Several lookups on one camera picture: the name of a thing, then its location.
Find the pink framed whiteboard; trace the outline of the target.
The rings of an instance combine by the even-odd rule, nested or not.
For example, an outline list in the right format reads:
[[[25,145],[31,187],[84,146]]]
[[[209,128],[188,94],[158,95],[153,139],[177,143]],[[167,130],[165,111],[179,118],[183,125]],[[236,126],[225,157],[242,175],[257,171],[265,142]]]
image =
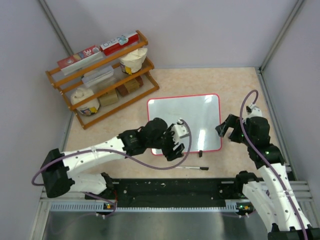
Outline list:
[[[148,120],[163,119],[168,125],[183,119],[191,134],[191,153],[214,152],[222,148],[216,127],[221,124],[220,97],[216,93],[151,98]]]

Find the white black marker pen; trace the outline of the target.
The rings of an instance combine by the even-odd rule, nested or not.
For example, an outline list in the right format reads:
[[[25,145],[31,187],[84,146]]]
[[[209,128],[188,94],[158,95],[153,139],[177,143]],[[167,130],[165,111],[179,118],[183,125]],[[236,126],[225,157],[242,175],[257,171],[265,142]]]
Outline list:
[[[188,169],[188,170],[200,170],[200,171],[208,171],[209,167],[204,166],[176,166],[176,169]]]

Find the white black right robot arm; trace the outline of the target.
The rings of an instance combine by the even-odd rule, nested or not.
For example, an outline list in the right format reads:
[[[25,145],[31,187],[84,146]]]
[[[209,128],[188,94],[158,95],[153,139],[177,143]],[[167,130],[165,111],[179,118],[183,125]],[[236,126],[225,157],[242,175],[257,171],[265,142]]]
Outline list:
[[[262,219],[269,240],[318,240],[320,229],[304,215],[291,187],[280,149],[270,142],[270,125],[262,116],[241,119],[230,114],[215,129],[220,137],[232,128],[232,142],[245,144],[263,181],[252,172],[235,177],[233,192],[247,198]]]

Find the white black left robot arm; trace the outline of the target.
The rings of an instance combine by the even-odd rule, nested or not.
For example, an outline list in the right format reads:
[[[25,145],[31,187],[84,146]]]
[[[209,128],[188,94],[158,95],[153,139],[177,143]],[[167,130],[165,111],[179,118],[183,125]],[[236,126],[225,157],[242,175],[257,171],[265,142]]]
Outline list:
[[[191,137],[185,121],[167,125],[156,117],[145,126],[126,130],[97,145],[69,152],[52,149],[40,169],[46,196],[53,199],[68,192],[82,192],[109,198],[114,191],[111,177],[105,172],[89,174],[87,170],[111,161],[133,159],[147,149],[161,150],[169,162],[183,158],[185,146],[181,140],[185,137]]]

